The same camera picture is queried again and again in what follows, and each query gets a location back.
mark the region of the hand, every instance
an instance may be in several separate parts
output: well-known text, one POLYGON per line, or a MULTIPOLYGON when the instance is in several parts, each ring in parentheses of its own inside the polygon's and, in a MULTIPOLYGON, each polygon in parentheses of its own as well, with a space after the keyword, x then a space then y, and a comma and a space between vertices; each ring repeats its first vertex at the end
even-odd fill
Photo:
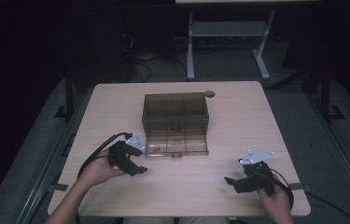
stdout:
POLYGON ((275 184, 273 184, 273 190, 274 192, 271 196, 268 196, 264 189, 257 190, 265 211, 276 224, 293 224, 294 220, 291 215, 288 195, 275 184))
POLYGON ((108 162, 108 148, 101 151, 82 172, 78 181, 84 183, 89 188, 102 184, 108 179, 120 175, 125 175, 120 169, 114 169, 108 162))

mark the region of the transparent brown box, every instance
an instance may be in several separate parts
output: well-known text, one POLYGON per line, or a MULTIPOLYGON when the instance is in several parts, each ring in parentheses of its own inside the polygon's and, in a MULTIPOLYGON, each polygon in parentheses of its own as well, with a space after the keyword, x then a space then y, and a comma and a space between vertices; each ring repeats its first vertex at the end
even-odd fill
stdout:
POLYGON ((147 94, 142 121, 148 157, 208 154, 204 92, 147 94))

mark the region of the handheld controller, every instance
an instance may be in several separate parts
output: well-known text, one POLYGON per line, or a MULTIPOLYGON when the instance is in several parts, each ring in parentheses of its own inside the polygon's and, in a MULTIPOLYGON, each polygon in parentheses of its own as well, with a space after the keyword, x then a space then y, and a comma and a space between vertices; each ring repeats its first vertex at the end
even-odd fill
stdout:
POLYGON ((227 184, 233 186, 237 193, 252 192, 257 189, 264 189, 268 195, 273 194, 273 173, 270 167, 263 160, 273 157, 272 152, 261 152, 248 150, 244 159, 239 159, 245 169, 246 178, 234 180, 224 177, 227 184))
POLYGON ((137 166, 134 162, 131 161, 131 156, 139 157, 143 154, 142 149, 145 149, 143 146, 143 141, 141 139, 141 134, 133 136, 131 133, 118 133, 111 136, 104 143, 102 143, 81 165, 81 168, 78 171, 77 178, 80 177, 81 173, 84 171, 85 167, 91 163, 91 161, 97 158, 97 155, 100 151, 105 149, 112 141, 117 137, 124 135, 126 141, 118 141, 111 147, 109 147, 108 162, 112 166, 118 166, 122 171, 130 176, 137 174, 142 174, 148 170, 148 168, 143 166, 137 166))

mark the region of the wooden table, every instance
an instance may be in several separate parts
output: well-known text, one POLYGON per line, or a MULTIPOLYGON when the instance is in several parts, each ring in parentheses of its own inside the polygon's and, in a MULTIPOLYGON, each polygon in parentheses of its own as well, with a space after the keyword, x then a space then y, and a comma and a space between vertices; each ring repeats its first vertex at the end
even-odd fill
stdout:
MULTIPOLYGON (((224 180, 224 176, 245 177, 238 159, 248 149, 275 152, 276 156, 266 161, 268 165, 288 183, 300 182, 262 87, 258 82, 247 81, 96 86, 59 183, 68 185, 69 190, 82 162, 113 134, 133 132, 144 136, 145 94, 196 91, 216 93, 214 98, 206 98, 210 117, 209 155, 180 159, 132 157, 132 161, 148 171, 133 177, 116 177, 92 188, 79 209, 81 216, 264 216, 255 191, 237 194, 224 180)), ((308 215, 311 209, 304 191, 293 192, 293 215, 308 215)), ((49 213, 65 193, 54 192, 49 213)))

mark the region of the finger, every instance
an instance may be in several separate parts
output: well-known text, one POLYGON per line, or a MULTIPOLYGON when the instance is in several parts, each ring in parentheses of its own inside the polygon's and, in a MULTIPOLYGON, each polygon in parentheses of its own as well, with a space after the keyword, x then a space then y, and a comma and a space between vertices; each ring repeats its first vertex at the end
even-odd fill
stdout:
POLYGON ((260 197, 261 199, 263 199, 263 198, 268 198, 268 197, 269 197, 268 194, 267 194, 267 192, 265 192, 265 189, 258 189, 258 190, 257 190, 257 194, 259 195, 259 197, 260 197))

